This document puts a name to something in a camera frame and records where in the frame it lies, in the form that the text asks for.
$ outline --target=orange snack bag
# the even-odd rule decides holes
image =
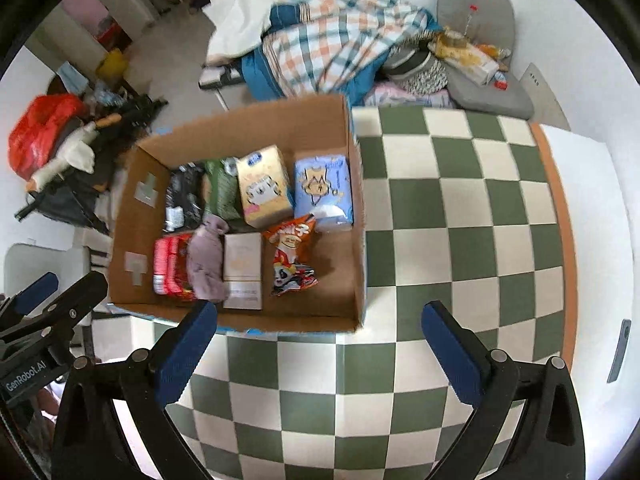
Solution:
[[[276,245],[272,296],[281,296],[290,290],[305,290],[318,283],[316,272],[304,263],[315,224],[313,215],[305,215],[263,233],[270,243]]]

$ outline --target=pink wall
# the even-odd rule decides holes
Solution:
[[[98,24],[109,15],[100,0],[62,0],[62,8],[92,35],[98,33]]]

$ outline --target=plaid shirt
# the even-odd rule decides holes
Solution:
[[[394,44],[439,26],[402,0],[276,0],[301,23],[264,38],[262,51],[287,97],[340,88]]]

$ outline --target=gray chair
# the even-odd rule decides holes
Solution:
[[[448,25],[453,30],[464,32],[471,5],[478,7],[472,21],[472,27],[476,28],[474,42],[494,44],[513,52],[516,25],[510,0],[438,0],[438,22],[440,25]],[[511,57],[503,60],[507,66]],[[449,80],[447,89],[453,100],[462,108],[525,120],[533,116],[533,103],[511,72],[506,73],[507,89],[499,90],[491,83],[477,85],[448,64],[446,70]]]

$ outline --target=cartoon panda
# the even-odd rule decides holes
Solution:
[[[264,176],[260,180],[252,183],[246,188],[246,197],[250,204],[262,205],[269,200],[273,200],[281,195],[277,182],[269,176]]]

